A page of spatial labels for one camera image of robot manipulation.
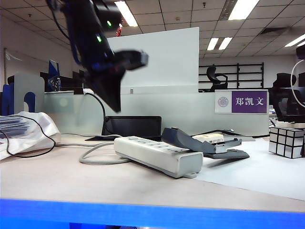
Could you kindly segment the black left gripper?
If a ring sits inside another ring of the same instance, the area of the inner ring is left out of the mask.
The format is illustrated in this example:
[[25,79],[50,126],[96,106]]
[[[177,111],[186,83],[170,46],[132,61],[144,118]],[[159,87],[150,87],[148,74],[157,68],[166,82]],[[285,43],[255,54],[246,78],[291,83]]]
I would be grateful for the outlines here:
[[80,58],[85,69],[80,78],[114,112],[120,112],[121,80],[127,70],[127,52],[83,51]]

